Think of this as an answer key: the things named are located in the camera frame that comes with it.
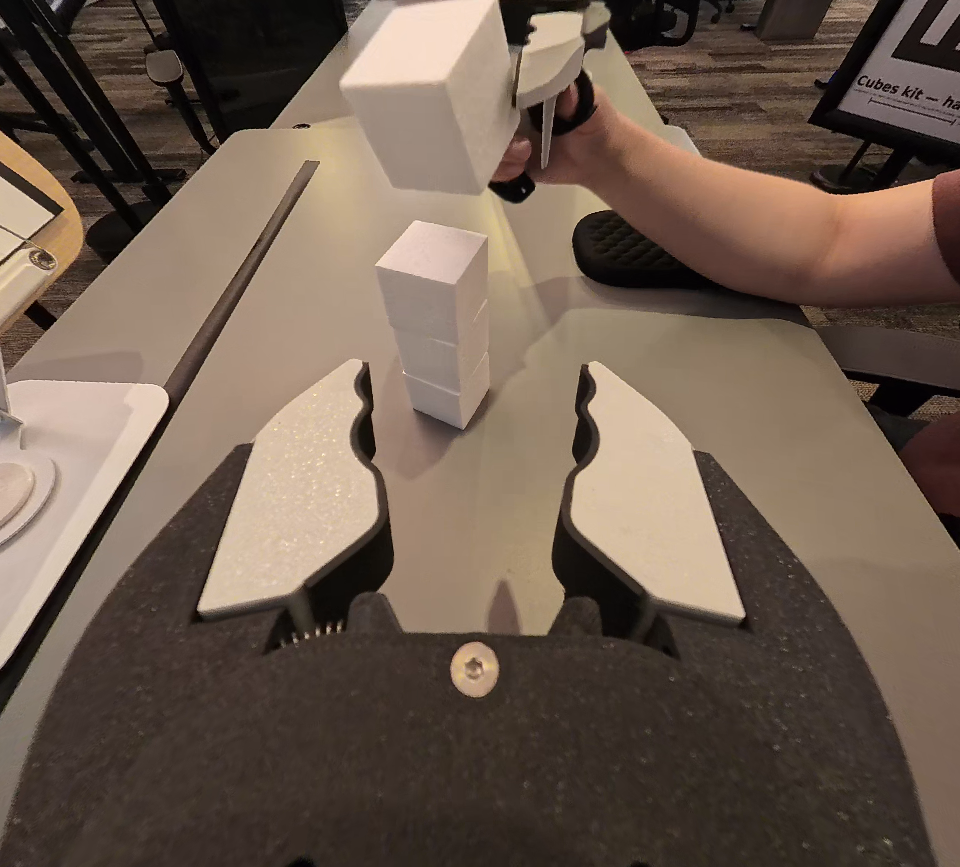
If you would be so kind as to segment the framed marker sign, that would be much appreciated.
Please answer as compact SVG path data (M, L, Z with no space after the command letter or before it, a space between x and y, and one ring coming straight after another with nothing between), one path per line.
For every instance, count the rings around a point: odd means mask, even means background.
M957 169L959 0L878 0L810 116L861 142L810 180L831 194L893 187L913 161Z

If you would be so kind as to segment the grey trash bin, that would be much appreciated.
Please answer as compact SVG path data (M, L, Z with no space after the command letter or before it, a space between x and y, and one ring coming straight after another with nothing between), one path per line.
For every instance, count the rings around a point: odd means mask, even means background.
M813 40L834 0L765 0L753 33L765 43Z

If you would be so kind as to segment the person's right hand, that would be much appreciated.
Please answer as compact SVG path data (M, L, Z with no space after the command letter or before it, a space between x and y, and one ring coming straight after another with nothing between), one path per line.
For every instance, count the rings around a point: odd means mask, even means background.
M651 136L622 114L600 86L594 87L594 113L580 127L554 135L548 163L541 166L542 135L521 127L510 141L491 184L507 184L528 175L537 184L592 188L610 170L617 170Z

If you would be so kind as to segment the white and wooden document stand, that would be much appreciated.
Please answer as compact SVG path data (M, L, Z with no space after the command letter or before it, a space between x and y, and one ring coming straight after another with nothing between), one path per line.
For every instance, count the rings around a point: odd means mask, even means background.
M2 331L76 260L80 215L56 178L6 134L1 163L63 207L36 249L1 263ZM26 380L1 369L2 682L168 410L157 385Z

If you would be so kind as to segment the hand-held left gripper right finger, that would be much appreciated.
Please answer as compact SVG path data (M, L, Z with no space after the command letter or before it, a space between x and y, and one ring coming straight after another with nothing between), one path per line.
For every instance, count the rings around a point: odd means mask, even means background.
M582 365L574 467L563 484L554 573L636 640L657 618L738 629L747 620L697 452L657 405L598 361Z

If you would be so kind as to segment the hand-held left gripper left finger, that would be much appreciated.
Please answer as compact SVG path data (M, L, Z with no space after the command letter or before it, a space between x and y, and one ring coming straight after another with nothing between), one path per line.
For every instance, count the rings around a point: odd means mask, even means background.
M203 621L280 612L304 641L346 628L393 566L369 364L349 359L259 430L198 599Z

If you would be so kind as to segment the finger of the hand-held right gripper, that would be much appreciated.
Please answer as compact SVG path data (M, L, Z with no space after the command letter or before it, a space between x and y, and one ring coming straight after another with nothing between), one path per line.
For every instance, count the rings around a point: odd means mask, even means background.
M515 106L531 112L542 108L539 168L549 164L557 101L579 77L586 42L582 19L531 19L526 42L519 49L515 73Z

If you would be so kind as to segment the white hard foam cube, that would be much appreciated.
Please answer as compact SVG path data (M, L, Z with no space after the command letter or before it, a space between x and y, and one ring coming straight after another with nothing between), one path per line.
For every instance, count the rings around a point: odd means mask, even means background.
M340 81L390 185L478 196L520 125L499 0L390 11Z
M460 393L489 352L489 302L483 302L454 342L396 328L392 332L405 375Z
M485 234L413 222L375 265L390 326L459 342L488 301Z
M490 355L486 352L482 356L458 391L414 377L406 371L403 380L415 411L451 428L465 430L490 390Z

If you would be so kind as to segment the person's right forearm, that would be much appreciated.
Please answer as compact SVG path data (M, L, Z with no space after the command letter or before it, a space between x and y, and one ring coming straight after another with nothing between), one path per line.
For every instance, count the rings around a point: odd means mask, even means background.
M598 196L719 285L827 309L958 303L931 180L834 196L687 153L623 118L605 145Z

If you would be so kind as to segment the printed instruction sheet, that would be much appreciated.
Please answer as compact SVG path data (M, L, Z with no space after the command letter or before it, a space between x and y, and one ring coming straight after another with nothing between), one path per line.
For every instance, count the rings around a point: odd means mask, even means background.
M63 212L62 205L1 162L1 263L37 249L38 234Z

